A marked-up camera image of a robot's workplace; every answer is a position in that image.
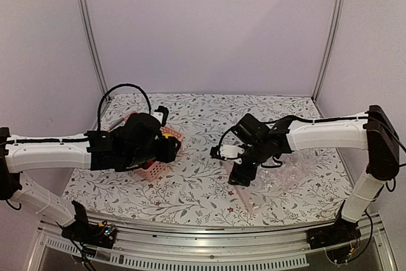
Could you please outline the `yellow toy pepper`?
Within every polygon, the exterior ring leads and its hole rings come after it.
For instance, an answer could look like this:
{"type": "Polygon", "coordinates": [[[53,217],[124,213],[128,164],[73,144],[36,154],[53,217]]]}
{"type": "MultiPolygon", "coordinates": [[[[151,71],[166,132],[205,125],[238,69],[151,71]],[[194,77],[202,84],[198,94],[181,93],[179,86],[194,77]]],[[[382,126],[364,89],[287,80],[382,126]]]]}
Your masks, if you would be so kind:
{"type": "Polygon", "coordinates": [[[164,133],[163,136],[165,138],[167,138],[167,139],[174,138],[175,140],[177,140],[177,137],[175,135],[170,134],[170,133],[164,133]]]}

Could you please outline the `clear zip top bag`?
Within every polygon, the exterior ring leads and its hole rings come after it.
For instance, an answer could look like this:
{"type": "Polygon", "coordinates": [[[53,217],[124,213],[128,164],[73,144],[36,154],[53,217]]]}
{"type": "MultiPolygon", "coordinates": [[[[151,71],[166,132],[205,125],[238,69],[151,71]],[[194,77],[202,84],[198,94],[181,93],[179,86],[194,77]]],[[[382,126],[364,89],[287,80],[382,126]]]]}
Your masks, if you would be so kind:
{"type": "Polygon", "coordinates": [[[276,204],[276,200],[297,187],[317,165],[317,158],[310,151],[299,151],[281,157],[279,168],[257,170],[256,178],[248,187],[233,185],[230,204],[236,204],[254,214],[276,204]]]}

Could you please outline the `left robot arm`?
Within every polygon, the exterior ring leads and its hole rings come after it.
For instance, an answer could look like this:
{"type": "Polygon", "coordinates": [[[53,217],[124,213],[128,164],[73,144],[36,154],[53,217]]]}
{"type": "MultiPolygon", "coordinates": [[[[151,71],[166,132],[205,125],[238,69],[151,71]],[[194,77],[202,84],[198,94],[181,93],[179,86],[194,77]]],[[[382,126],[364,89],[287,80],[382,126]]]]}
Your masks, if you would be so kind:
{"type": "Polygon", "coordinates": [[[40,186],[25,172],[73,168],[125,172],[154,161],[176,159],[181,141],[162,131],[163,119],[155,114],[131,114],[112,131],[94,130],[61,138],[27,138],[1,128],[1,200],[13,201],[51,218],[81,242],[94,237],[86,210],[40,186]]]}

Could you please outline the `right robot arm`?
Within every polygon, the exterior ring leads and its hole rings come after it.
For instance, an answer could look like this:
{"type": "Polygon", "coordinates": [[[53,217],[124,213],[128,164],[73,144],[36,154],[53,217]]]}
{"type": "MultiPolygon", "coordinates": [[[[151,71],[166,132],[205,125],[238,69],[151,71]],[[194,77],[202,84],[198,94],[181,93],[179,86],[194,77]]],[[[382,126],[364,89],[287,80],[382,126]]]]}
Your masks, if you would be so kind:
{"type": "Polygon", "coordinates": [[[273,122],[261,122],[246,114],[231,127],[241,145],[221,145],[219,156],[234,162],[230,183],[249,186],[257,168],[269,159],[306,149],[349,148],[366,150],[369,161],[365,172],[344,200],[338,221],[328,230],[334,243],[343,242],[384,184],[400,171],[399,137],[378,105],[352,116],[304,119],[285,116],[273,122]]]}

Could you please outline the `pink plastic basket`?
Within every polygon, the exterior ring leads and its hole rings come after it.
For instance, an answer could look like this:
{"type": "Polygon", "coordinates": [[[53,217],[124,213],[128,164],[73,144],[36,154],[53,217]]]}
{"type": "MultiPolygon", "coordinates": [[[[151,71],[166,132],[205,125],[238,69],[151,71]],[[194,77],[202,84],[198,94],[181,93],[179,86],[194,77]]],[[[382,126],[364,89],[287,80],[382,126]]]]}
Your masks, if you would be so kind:
{"type": "MultiPolygon", "coordinates": [[[[129,112],[125,116],[120,117],[118,120],[116,120],[116,122],[112,123],[108,127],[108,131],[112,131],[120,126],[123,126],[124,123],[129,119],[129,116],[131,114],[136,114],[136,111],[129,112]]],[[[168,126],[161,127],[161,131],[166,138],[173,136],[180,142],[182,142],[184,139],[184,135],[182,133],[168,126]]],[[[148,161],[140,168],[136,167],[131,168],[129,171],[126,171],[126,174],[133,179],[141,177],[149,182],[152,182],[168,169],[169,169],[168,163],[158,161],[148,161]]]]}

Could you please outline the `floral table mat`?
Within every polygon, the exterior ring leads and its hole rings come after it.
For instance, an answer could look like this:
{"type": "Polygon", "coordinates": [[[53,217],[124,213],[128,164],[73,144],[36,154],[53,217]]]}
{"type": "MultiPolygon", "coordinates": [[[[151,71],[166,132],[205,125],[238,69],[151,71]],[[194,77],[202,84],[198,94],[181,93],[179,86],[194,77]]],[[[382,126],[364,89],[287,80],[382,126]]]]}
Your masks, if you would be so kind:
{"type": "Polygon", "coordinates": [[[223,162],[209,155],[218,142],[235,145],[228,132],[245,114],[272,121],[289,114],[318,118],[314,103],[305,97],[257,95],[154,94],[153,106],[169,109],[168,125],[183,135],[175,162],[155,180],[134,172],[76,169],[63,197],[90,211],[140,220],[199,226],[284,226],[334,219],[351,184],[334,149],[298,152],[304,175],[287,167],[287,186],[275,192],[270,183],[254,189],[260,207],[248,210],[228,183],[223,162]]]}

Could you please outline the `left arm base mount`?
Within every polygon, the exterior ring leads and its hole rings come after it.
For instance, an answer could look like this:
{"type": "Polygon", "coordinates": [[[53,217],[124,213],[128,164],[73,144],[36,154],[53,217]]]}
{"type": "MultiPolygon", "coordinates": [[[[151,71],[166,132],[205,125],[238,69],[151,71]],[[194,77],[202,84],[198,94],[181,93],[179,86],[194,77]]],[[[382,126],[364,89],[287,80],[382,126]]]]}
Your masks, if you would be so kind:
{"type": "Polygon", "coordinates": [[[84,245],[112,249],[117,236],[116,225],[107,220],[92,224],[85,207],[77,201],[71,203],[75,211],[74,222],[62,228],[62,237],[84,245]]]}

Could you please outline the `aluminium front rail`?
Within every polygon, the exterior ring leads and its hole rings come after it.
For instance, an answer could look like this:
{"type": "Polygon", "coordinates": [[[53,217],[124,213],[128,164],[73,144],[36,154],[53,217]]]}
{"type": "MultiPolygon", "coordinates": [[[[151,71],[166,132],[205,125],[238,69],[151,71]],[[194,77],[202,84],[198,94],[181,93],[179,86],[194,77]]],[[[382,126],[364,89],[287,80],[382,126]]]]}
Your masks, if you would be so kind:
{"type": "Polygon", "coordinates": [[[281,227],[209,227],[89,213],[117,225],[112,249],[96,250],[93,270],[401,270],[378,213],[360,220],[360,243],[348,263],[329,260],[342,244],[312,249],[309,229],[325,222],[281,227]]]}

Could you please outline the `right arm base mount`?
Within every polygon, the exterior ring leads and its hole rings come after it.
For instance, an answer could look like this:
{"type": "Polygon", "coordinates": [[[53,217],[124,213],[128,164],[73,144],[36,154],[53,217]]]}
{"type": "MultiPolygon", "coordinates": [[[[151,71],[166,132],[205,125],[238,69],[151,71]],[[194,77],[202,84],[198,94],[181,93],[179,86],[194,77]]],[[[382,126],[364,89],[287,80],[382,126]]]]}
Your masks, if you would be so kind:
{"type": "Polygon", "coordinates": [[[332,225],[311,228],[306,231],[306,241],[310,249],[331,247],[326,251],[327,258],[335,264],[348,263],[360,245],[358,223],[337,218],[332,225]]]}

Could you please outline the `left aluminium frame post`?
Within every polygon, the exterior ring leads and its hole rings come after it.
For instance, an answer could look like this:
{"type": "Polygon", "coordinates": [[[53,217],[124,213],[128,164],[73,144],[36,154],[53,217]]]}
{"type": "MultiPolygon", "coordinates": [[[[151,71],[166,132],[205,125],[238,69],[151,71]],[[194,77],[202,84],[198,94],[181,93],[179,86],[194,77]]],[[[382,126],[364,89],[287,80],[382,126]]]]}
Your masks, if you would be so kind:
{"type": "Polygon", "coordinates": [[[77,0],[79,5],[79,13],[81,15],[82,26],[84,29],[84,34],[86,42],[88,45],[89,54],[95,71],[96,80],[98,82],[101,94],[105,94],[108,90],[107,81],[102,69],[100,56],[97,50],[96,39],[93,33],[93,27],[91,24],[90,11],[88,7],[87,0],[77,0]]]}

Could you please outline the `aluminium frame post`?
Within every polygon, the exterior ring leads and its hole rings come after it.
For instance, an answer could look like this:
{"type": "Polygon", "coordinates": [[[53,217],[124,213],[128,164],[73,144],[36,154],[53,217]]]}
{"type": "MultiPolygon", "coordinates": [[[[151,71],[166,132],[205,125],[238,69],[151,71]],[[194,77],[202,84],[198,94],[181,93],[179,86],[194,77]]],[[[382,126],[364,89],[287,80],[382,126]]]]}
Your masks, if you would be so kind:
{"type": "Polygon", "coordinates": [[[334,0],[332,17],[331,17],[331,22],[330,22],[330,26],[329,26],[328,35],[327,35],[327,40],[326,40],[325,48],[323,51],[322,60],[320,62],[320,68],[319,68],[319,71],[317,74],[315,86],[313,88],[313,93],[311,96],[311,99],[313,100],[313,102],[315,104],[317,104],[317,102],[320,98],[322,88],[324,85],[324,81],[325,81],[327,71],[329,68],[329,63],[330,63],[331,56],[332,56],[333,49],[334,49],[334,43],[335,43],[337,32],[339,29],[339,23],[340,23],[340,19],[341,19],[342,10],[343,10],[343,4],[344,4],[344,0],[334,0]]]}
{"type": "Polygon", "coordinates": [[[105,94],[108,90],[107,81],[102,69],[100,56],[97,50],[96,39],[93,33],[93,27],[91,24],[90,11],[88,7],[87,0],[77,0],[79,5],[79,13],[81,15],[82,26],[84,29],[84,34],[86,42],[88,45],[89,54],[95,71],[96,80],[98,82],[101,94],[105,94]]]}

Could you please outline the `right aluminium frame post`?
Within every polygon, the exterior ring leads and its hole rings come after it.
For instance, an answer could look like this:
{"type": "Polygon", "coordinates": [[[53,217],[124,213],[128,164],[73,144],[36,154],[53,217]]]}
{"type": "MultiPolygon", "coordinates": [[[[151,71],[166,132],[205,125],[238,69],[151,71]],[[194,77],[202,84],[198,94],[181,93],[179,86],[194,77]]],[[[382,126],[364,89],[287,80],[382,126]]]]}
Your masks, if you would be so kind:
{"type": "Polygon", "coordinates": [[[343,4],[344,4],[344,0],[334,0],[332,17],[331,17],[331,22],[330,22],[330,26],[329,26],[328,35],[327,35],[327,40],[326,40],[325,48],[323,51],[322,60],[320,62],[320,68],[319,68],[319,71],[317,74],[315,86],[313,88],[313,93],[311,96],[311,99],[313,100],[313,102],[315,104],[317,104],[317,102],[320,98],[322,88],[324,85],[324,81],[325,81],[327,71],[329,68],[329,63],[330,63],[331,56],[332,56],[333,49],[334,49],[334,43],[335,43],[337,32],[339,29],[339,23],[340,23],[340,19],[341,19],[342,10],[343,10],[343,4]]]}

